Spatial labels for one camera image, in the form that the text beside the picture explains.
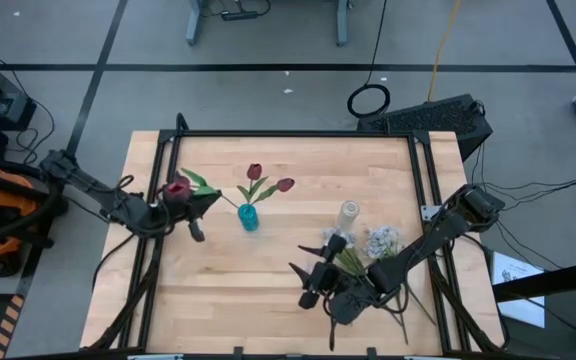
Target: tulip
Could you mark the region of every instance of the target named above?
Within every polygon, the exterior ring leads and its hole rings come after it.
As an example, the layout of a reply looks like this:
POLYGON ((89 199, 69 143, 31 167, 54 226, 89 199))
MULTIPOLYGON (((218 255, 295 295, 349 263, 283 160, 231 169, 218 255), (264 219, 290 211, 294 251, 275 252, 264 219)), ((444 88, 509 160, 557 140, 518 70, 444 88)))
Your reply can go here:
POLYGON ((295 180, 291 178, 281 179, 277 182, 277 189, 281 192, 286 192, 295 185, 295 180))
POLYGON ((261 177, 261 164, 250 164, 247 175, 250 180, 259 180, 261 177))
POLYGON ((175 182, 166 186, 166 193, 174 198, 188 199, 192 193, 190 179, 185 176, 176 176, 175 182))

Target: concrete floor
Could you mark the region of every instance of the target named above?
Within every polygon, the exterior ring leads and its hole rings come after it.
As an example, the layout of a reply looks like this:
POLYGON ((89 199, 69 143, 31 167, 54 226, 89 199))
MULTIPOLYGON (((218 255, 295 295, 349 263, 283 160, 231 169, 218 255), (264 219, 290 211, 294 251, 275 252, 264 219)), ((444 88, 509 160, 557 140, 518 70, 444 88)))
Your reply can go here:
MULTIPOLYGON (((248 0, 249 7, 263 1, 248 0)), ((183 40, 189 5, 177 0, 130 0, 109 63, 369 63, 381 1, 356 1, 345 48, 335 46, 335 2, 272 0, 256 21, 204 19, 199 42, 183 40)), ((97 62, 118 0, 0 1, 0 57, 9 63, 97 62)), ((557 0, 576 42, 576 1, 557 0)), ((430 64, 452 1, 389 1, 377 63, 430 64)), ((480 65, 574 65, 545 0, 463 2, 442 62, 480 65)), ((114 183, 130 133, 173 126, 183 112, 194 129, 353 129, 348 95, 365 72, 107 72, 103 75, 77 156, 82 167, 114 183), (293 90, 285 94, 285 89, 293 90)), ((55 134, 40 148, 64 148, 92 72, 19 72, 31 96, 56 119, 55 134)), ((391 109, 425 101, 428 72, 375 73, 392 93, 391 109)), ((485 151, 486 180, 498 185, 576 178, 576 118, 570 99, 573 73, 440 73, 435 98, 471 93, 482 100, 495 133, 485 151)), ((360 106, 375 101, 366 96, 360 106)), ((46 133, 39 110, 32 126, 46 133)), ((19 154, 10 154, 19 159, 19 154)), ((474 158, 466 162, 468 174, 474 158)), ((72 193, 90 208, 89 200, 72 193)), ((576 187, 522 205, 502 217, 524 244, 556 263, 576 264, 576 187)), ((28 294, 9 356, 74 351, 79 346, 92 273, 106 226, 77 208, 55 222, 53 249, 45 251, 28 294)), ((491 230, 484 243, 518 257, 491 230)), ((533 263, 552 266, 527 251, 533 263)), ((17 278, 0 279, 0 293, 17 278)), ((576 323, 576 294, 551 296, 547 304, 576 323)), ((546 330, 509 321, 511 349, 576 359, 576 333, 552 318, 546 330)))

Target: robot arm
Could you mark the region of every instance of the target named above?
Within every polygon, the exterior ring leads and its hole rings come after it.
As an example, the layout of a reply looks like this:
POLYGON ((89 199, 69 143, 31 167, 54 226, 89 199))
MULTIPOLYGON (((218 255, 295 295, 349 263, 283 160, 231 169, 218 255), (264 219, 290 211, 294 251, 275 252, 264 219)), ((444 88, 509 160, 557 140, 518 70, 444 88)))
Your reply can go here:
POLYGON ((312 308, 319 295, 324 295, 330 300, 329 312, 333 321, 350 324, 367 307, 386 305, 405 284, 407 272, 443 245, 466 232, 482 232, 490 228, 503 207, 502 201, 479 187, 464 185, 439 208, 424 235, 396 256, 374 262, 366 274, 359 277, 347 274, 332 263, 335 255, 345 248, 343 238, 333 236, 322 250, 302 248, 324 256, 326 261, 315 264, 311 274, 290 264, 306 290, 299 305, 305 309, 312 308))
POLYGON ((193 238, 203 241, 204 237, 196 220, 221 196, 217 191, 186 198, 179 196, 179 186, 173 183, 160 190, 162 196, 157 203, 149 204, 143 199, 143 194, 122 190, 130 183, 131 178, 124 178, 128 181, 120 182, 111 188, 81 170, 76 159, 64 150, 50 151, 41 161, 39 168, 49 182, 72 185, 86 193, 101 205, 100 213, 104 217, 125 225, 128 230, 141 237, 163 234, 175 223, 186 220, 190 224, 193 238))

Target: glass vase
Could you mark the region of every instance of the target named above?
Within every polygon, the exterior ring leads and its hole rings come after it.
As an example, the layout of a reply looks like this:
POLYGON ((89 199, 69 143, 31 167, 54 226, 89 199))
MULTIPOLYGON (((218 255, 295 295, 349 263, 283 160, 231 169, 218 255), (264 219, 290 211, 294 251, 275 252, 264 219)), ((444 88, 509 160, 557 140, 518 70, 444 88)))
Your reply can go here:
POLYGON ((259 227, 259 218, 257 217, 257 209, 254 205, 244 204, 239 207, 237 211, 241 225, 246 231, 255 231, 259 227))

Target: table frame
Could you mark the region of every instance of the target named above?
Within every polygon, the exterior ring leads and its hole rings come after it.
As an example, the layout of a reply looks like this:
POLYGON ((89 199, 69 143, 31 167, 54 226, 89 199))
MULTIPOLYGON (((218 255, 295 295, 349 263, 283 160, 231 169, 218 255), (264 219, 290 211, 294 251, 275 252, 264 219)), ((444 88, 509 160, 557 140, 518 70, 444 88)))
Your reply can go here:
MULTIPOLYGON (((173 179, 175 169, 177 167, 177 160, 179 158, 179 152, 181 148, 181 140, 184 137, 361 137, 361 138, 383 138, 383 137, 391 137, 391 138, 404 138, 408 142, 408 150, 410 154, 410 161, 412 166, 412 174, 413 180, 415 183, 415 192, 417 196, 418 202, 418 211, 419 211, 419 219, 421 221, 422 214, 421 214, 421 207, 426 205, 426 197, 424 195, 424 186, 421 177, 421 169, 419 166, 419 158, 417 154, 417 147, 416 142, 420 142, 422 144, 424 150, 424 157, 426 160, 426 165, 428 168, 428 177, 430 180, 430 188, 432 193, 432 198, 434 205, 440 205, 442 203, 441 194, 439 192, 439 182, 437 179, 437 172, 435 169, 435 163, 432 155, 432 149, 430 144, 430 137, 427 131, 397 131, 392 132, 390 129, 387 129, 386 132, 380 131, 316 131, 316 130, 307 130, 307 131, 283 131, 283 130, 190 130, 188 128, 187 123, 185 122, 183 116, 181 114, 177 115, 177 128, 174 130, 160 130, 159 137, 157 139, 157 148, 155 151, 155 157, 153 161, 153 168, 150 176, 150 183, 147 192, 146 200, 149 202, 154 201, 155 193, 157 188, 159 187, 158 180, 160 177, 160 173, 163 166, 163 158, 164 158, 164 150, 169 142, 172 143, 172 149, 170 153, 170 159, 168 162, 168 170, 167 170, 167 181, 170 182, 173 179)), ((139 242, 137 245, 137 251, 135 253, 135 262, 132 269, 131 279, 130 279, 130 286, 128 290, 128 297, 134 294, 140 285, 142 280, 142 273, 143 273, 143 266, 144 260, 146 255, 146 244, 149 238, 139 238, 139 242)), ((162 249, 164 243, 164 235, 156 236, 154 248, 151 256, 151 265, 154 266, 155 271, 152 276, 154 276, 154 281, 151 282, 151 285, 148 287, 145 293, 145 300, 143 306, 143 316, 141 318, 141 324, 139 326, 139 335, 137 340, 137 347, 145 349, 148 343, 148 335, 150 331, 150 322, 152 317, 152 310, 155 298, 155 291, 157 286, 157 276, 159 271, 159 265, 161 261, 162 249)), ((460 297, 459 294, 459 284, 457 281, 457 274, 454 264, 454 259, 452 253, 449 251, 448 245, 443 247, 444 252, 444 262, 446 266, 446 277, 448 282, 455 292, 455 294, 460 297)), ((431 256, 432 261, 436 261, 436 256, 431 256)), ((446 318, 446 309, 444 308, 444 302, 442 298, 441 292, 437 289, 437 287, 433 284, 432 285, 432 293, 433 293, 433 302, 435 306, 436 312, 436 319, 437 319, 437 329, 439 331, 439 339, 441 342, 442 352, 444 354, 449 353, 452 351, 452 346, 450 343, 450 335, 448 331, 448 324, 446 318)), ((126 320, 124 324, 120 337, 119 337, 119 348, 126 348, 128 347, 128 342, 130 338, 130 329, 132 323, 132 314, 126 320)), ((462 351, 471 351, 468 333, 462 321, 459 318, 456 318, 457 324, 457 332, 458 338, 460 343, 460 349, 462 351)), ((376 351, 374 348, 369 348, 369 352, 374 351, 376 355, 376 351)), ((242 348, 235 348, 234 352, 243 353, 242 348)), ((210 355, 211 358, 220 358, 224 356, 221 355, 210 355)), ((345 357, 328 357, 328 358, 345 358, 345 357)))

